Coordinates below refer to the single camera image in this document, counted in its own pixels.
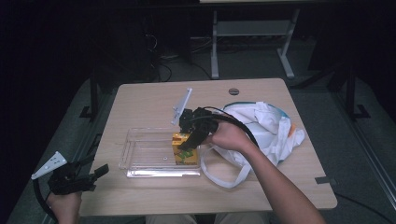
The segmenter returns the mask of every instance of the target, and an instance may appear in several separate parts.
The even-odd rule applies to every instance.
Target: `yellow package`
[[[197,165],[198,153],[197,149],[181,150],[177,147],[180,146],[189,138],[189,133],[173,133],[172,148],[174,150],[176,165]]]

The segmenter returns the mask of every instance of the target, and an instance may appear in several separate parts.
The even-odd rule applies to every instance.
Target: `person's left hand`
[[[58,219],[59,224],[78,223],[78,210],[81,205],[81,192],[66,195],[55,195],[50,193],[47,205]]]

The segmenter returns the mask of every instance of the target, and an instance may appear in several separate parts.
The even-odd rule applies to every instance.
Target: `human arm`
[[[77,224],[79,221],[78,210],[81,205],[81,192],[66,195],[50,193],[47,205],[58,219],[59,224]]]
[[[267,199],[282,223],[325,223],[318,209],[231,123],[220,121],[215,133],[205,140],[222,148],[239,151],[253,168]]]

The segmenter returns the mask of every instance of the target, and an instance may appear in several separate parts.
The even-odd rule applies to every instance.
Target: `acrylic box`
[[[177,149],[188,138],[175,129],[131,129],[120,158],[128,177],[200,175],[199,148]]]

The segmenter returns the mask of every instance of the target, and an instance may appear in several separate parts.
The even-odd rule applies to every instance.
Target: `wooden table top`
[[[120,156],[131,128],[173,127],[173,106],[192,88],[186,108],[198,106],[222,108],[240,101],[264,101],[283,109],[297,127],[303,122],[290,93],[280,78],[213,80],[193,82],[126,84],[119,87],[114,105],[96,152],[91,173],[108,164],[109,173],[96,181],[94,192],[82,194],[82,216],[126,216],[150,214],[204,214],[221,212],[271,211],[262,188],[254,175],[234,189],[217,186],[205,177],[128,178],[120,170]],[[237,88],[239,94],[229,94]],[[231,181],[239,169],[216,152],[206,158],[211,173]],[[291,155],[278,165],[318,209],[337,205],[330,184],[317,184],[325,176],[308,133]]]

